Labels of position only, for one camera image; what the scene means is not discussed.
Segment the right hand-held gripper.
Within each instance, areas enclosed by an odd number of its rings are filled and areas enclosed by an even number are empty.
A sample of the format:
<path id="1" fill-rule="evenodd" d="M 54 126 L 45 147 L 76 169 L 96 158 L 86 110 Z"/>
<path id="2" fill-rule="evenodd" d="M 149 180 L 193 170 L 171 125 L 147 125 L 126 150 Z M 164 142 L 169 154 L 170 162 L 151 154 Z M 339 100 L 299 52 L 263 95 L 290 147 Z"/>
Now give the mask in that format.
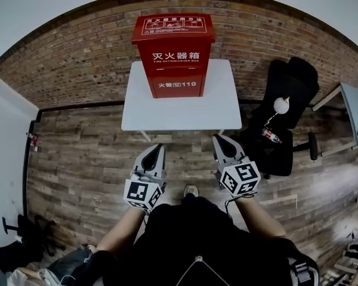
<path id="1" fill-rule="evenodd" d="M 228 136 L 215 134 L 212 143 L 218 163 L 215 177 L 221 188 L 232 197 L 252 193 L 261 180 L 256 163 L 245 156 L 240 143 Z"/>

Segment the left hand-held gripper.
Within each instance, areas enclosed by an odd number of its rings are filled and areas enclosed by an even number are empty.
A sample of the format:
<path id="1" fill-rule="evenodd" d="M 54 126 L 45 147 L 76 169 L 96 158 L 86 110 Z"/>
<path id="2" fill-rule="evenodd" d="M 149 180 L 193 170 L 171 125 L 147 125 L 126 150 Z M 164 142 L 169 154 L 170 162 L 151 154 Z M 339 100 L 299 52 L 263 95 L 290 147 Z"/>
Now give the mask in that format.
<path id="1" fill-rule="evenodd" d="M 131 206 L 151 212 L 165 192 L 165 147 L 155 144 L 135 159 L 134 170 L 125 181 L 124 200 Z"/>

